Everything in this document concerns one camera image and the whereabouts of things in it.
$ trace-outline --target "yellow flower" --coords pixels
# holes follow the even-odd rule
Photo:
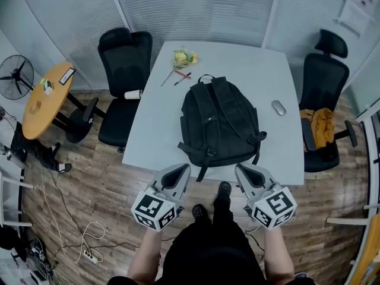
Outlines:
[[[192,54],[192,64],[196,64],[198,62],[198,55],[197,54]]]
[[[178,52],[175,54],[175,59],[177,61],[184,61],[184,60],[186,60],[186,55],[185,55],[185,53]]]

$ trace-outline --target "wooden floor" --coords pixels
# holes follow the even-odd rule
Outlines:
[[[76,96],[83,103],[87,103],[94,96],[99,96],[101,100],[98,107],[104,111],[111,98],[107,92],[77,93]],[[68,115],[72,110],[72,104],[66,101],[62,112]],[[282,227],[296,271],[306,271],[318,284],[343,283],[362,231],[360,226],[333,226],[325,222],[327,217],[363,217],[362,208],[366,204],[368,170],[364,134],[350,113],[347,100],[342,98],[336,109],[336,131],[344,129],[345,119],[353,122],[359,145],[353,149],[348,138],[339,140],[338,167],[326,172],[305,173],[303,186],[290,187],[298,208],[292,220]],[[94,125],[86,138],[78,144],[71,144],[60,129],[51,125],[40,140],[46,145],[60,141],[62,148],[57,155],[58,160],[73,165],[71,172],[64,175],[54,172],[53,176],[81,230],[84,231],[91,221],[98,221],[106,228],[103,239],[95,240],[87,236],[90,245],[115,245],[128,242],[138,246],[145,229],[134,221],[131,205],[138,191],[144,189],[154,173],[123,165],[122,155],[115,147],[98,141],[99,128],[100,119],[95,118]],[[42,173],[47,201],[58,221],[63,244],[79,245],[81,235],[65,211],[50,173],[46,169],[43,169]],[[26,182],[33,183],[35,188],[25,189],[23,192],[24,219],[33,222],[32,230],[43,239],[49,259],[52,259],[61,243],[55,222],[44,200],[40,166],[32,157],[27,160]],[[185,210],[165,230],[164,238],[175,237],[181,229],[192,223],[191,208],[194,204],[204,204],[212,214],[211,203],[218,185],[219,182],[212,180],[204,180],[202,183],[191,180],[185,195]],[[235,220],[242,229],[251,230],[254,224],[243,211],[245,204],[246,197],[234,186],[231,208]],[[99,226],[90,226],[89,232],[95,236],[103,234]],[[262,245],[261,229],[253,234]],[[250,242],[259,258],[261,256],[259,249],[253,240]],[[163,255],[170,245],[171,240],[163,242]],[[106,284],[111,276],[125,275],[135,247],[122,245],[98,250],[103,255],[104,261],[97,265],[86,258],[81,258],[77,264],[73,264],[65,257],[62,250],[59,251],[56,257],[59,262],[56,273],[61,283]],[[78,258],[79,251],[80,248],[66,248],[68,256],[73,261]]]

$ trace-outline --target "power strip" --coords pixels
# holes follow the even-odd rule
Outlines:
[[[92,263],[94,264],[97,264],[98,260],[97,260],[97,257],[94,256],[94,255],[91,255],[89,252],[87,252],[86,250],[83,252],[83,254],[85,255],[86,258],[88,258]]]

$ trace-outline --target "computer mouse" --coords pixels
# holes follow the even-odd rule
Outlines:
[[[272,107],[275,109],[278,115],[284,116],[286,114],[286,109],[279,100],[273,100]]]

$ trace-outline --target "black pants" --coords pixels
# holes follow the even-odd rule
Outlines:
[[[243,253],[258,267],[255,254],[243,230],[233,221],[230,198],[219,196],[214,201],[214,220],[198,218],[183,229],[173,241],[165,257],[163,275],[174,273],[178,264],[186,257],[196,258],[206,249],[215,246],[232,247]]]
[[[33,155],[42,166],[58,171],[58,162],[53,157],[51,149],[46,148],[39,140],[28,140],[24,137],[22,126],[17,122],[16,129],[11,144],[11,149],[16,152],[19,158],[23,159],[23,150]]]

